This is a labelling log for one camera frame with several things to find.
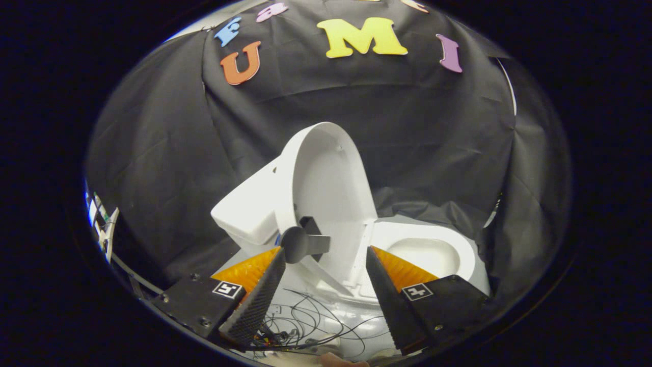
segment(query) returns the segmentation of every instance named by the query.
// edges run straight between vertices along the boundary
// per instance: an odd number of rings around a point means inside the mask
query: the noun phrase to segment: black plastic piece
[[[245,293],[241,285],[192,274],[152,299],[152,304],[197,335],[219,342],[217,327],[231,315]]]
[[[422,323],[396,291],[392,279],[371,247],[367,248],[366,269],[396,348],[407,355],[426,347],[429,341]]]
[[[319,230],[319,227],[317,226],[317,222],[315,222],[315,219],[313,217],[302,217],[299,220],[299,225],[306,230],[307,234],[313,235],[313,236],[320,236],[321,231]],[[323,253],[316,253],[312,255],[312,258],[315,259],[315,261],[319,262],[321,259],[321,256]]]
[[[295,264],[306,255],[319,255],[328,252],[331,247],[331,238],[308,234],[301,227],[290,227],[283,232],[280,246],[285,249],[286,263]]]
[[[220,333],[239,347],[248,347],[260,329],[278,283],[285,272],[285,250],[281,248],[251,290],[246,300],[220,325]]]
[[[458,339],[472,328],[488,301],[484,293],[456,275],[405,287],[401,295],[436,344]]]

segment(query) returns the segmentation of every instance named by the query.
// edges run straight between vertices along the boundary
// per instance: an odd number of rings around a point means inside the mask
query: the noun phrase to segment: fisheye lens view
[[[216,8],[115,81],[84,170],[116,281],[251,366],[460,345],[540,282],[571,208],[543,89],[426,1]]]

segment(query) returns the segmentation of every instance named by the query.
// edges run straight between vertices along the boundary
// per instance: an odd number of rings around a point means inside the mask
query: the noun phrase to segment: black cloth
[[[89,187],[119,207],[144,252],[172,283],[216,270],[238,247],[211,208],[274,159],[299,130],[321,121],[356,143],[379,216],[448,224],[476,240],[495,293],[496,319],[541,278],[558,251],[571,203],[561,123],[532,77],[501,48],[429,7],[398,0],[284,1],[243,11],[225,47],[215,31],[162,44],[110,97],[87,160]],[[404,56],[329,59],[316,24],[341,18],[361,28],[389,18]],[[439,64],[436,34],[459,44],[461,74]],[[260,41],[260,69],[226,82],[220,61]],[[509,75],[516,100],[503,67]],[[496,220],[483,229],[503,193]]]

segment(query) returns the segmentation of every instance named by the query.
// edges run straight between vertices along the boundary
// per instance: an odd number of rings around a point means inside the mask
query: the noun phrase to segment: toilet lid
[[[348,278],[364,228],[378,215],[362,159],[343,128],[322,122],[286,144],[275,171],[274,214],[281,233],[313,217],[331,248],[319,266],[338,281]],[[312,257],[302,263],[314,266]]]

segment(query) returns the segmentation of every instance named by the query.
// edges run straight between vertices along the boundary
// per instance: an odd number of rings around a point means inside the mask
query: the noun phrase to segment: yellow letter m
[[[349,22],[342,19],[324,20],[317,24],[317,28],[326,31],[331,49],[326,56],[334,59],[353,55],[353,50],[348,48],[348,42],[361,54],[366,54],[371,46],[372,39],[376,42],[374,52],[383,55],[405,55],[408,49],[401,46],[392,29],[392,20],[386,18],[367,18],[362,29],[357,29]]]

